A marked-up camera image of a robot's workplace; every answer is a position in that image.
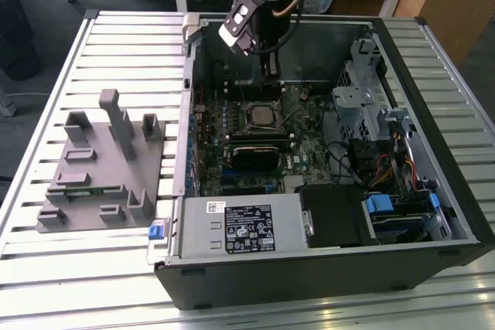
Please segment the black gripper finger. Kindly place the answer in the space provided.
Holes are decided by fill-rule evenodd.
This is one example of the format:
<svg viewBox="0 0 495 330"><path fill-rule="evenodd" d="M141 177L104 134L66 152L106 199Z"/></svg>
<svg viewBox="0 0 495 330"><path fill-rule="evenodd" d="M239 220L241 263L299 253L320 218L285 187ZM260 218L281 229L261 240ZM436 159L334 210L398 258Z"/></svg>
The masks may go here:
<svg viewBox="0 0 495 330"><path fill-rule="evenodd" d="M260 55L261 74L266 78L279 78L278 54Z"/></svg>

